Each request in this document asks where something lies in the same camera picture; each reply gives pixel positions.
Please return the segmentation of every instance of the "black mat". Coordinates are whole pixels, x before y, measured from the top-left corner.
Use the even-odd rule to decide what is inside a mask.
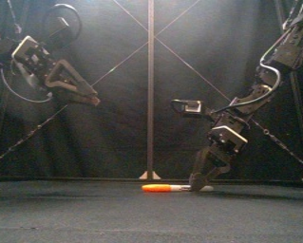
[[[303,188],[147,194],[140,185],[0,182],[0,242],[303,242]]]

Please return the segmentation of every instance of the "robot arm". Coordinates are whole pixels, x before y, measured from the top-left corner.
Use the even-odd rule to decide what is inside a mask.
[[[57,9],[69,9],[75,13],[80,27],[76,35],[72,36],[69,25],[59,17],[45,40],[49,49],[60,48],[75,40],[81,29],[79,14],[69,5],[56,5],[47,12],[47,16]],[[9,38],[0,38],[0,68],[13,61],[23,78],[35,89],[45,94],[52,94],[61,102],[97,105],[100,101],[96,97],[96,91],[73,66],[67,60],[56,61],[44,47],[45,45],[37,43],[31,36],[27,36],[20,43]]]
[[[248,95],[235,98],[230,105],[214,111],[200,101],[171,101],[183,117],[208,119],[210,146],[196,154],[190,174],[190,189],[199,191],[219,174],[230,171],[230,164],[247,139],[240,135],[258,109],[271,100],[282,79],[301,67],[303,58],[303,8],[296,18],[284,24],[284,34],[266,52],[256,70],[256,82]]]
[[[35,75],[35,86],[65,101],[99,104],[96,91],[88,85],[69,62],[64,59],[55,61],[48,51],[27,36],[12,53],[12,59],[23,73]]]

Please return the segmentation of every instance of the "black backdrop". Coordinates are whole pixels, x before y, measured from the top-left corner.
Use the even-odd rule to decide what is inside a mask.
[[[39,25],[55,3],[75,7],[80,38],[55,53],[76,67],[99,92],[97,107],[71,104],[0,161],[5,176],[139,178],[147,170],[148,1],[83,0],[13,2],[23,36],[41,39]],[[227,105],[254,82],[259,59],[280,34],[274,1],[155,0],[154,153],[160,178],[188,178],[196,151],[207,145],[210,123],[182,119],[172,99]],[[11,15],[0,1],[0,32],[11,34]],[[19,77],[12,87],[37,97]],[[45,121],[60,105],[27,103],[0,79],[0,154]],[[263,128],[303,158],[303,138],[291,83],[255,116]],[[222,178],[301,179],[303,168],[251,123],[248,145]]]

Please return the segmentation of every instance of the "metal pole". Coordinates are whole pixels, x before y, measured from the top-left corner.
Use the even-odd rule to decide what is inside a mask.
[[[276,9],[276,14],[278,14],[280,32],[283,33],[282,26],[283,26],[283,23],[286,22],[286,12],[283,10],[280,0],[275,0],[275,9]],[[298,78],[296,78],[295,72],[292,72],[290,74],[290,81],[291,81],[291,91],[292,91],[298,124],[299,124],[299,132],[301,132],[302,144],[303,144],[303,103],[302,103],[302,98],[301,98],[299,84],[298,84]]]
[[[148,0],[147,179],[154,178],[154,0]]]

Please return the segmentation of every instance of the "orange marker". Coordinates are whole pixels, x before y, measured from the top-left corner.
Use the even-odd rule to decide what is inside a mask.
[[[168,184],[148,184],[142,186],[144,193],[170,193],[170,192],[188,192],[188,185],[168,185]],[[210,192],[214,190],[212,186],[204,186],[200,192]]]

